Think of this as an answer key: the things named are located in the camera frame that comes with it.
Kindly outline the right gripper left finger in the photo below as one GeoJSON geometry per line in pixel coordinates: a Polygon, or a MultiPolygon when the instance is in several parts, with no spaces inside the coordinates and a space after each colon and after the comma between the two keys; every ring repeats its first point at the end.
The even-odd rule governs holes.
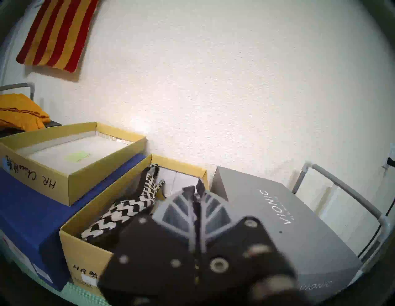
{"type": "Polygon", "coordinates": [[[192,306],[195,301],[194,212],[188,186],[140,214],[121,232],[98,287],[112,306],[192,306]]]}

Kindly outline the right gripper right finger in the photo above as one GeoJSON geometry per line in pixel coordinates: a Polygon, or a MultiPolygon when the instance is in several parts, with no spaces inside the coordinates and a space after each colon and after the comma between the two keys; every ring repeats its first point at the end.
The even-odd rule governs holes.
{"type": "Polygon", "coordinates": [[[198,306],[305,306],[297,276],[254,216],[232,220],[229,204],[197,183],[198,306]]]}

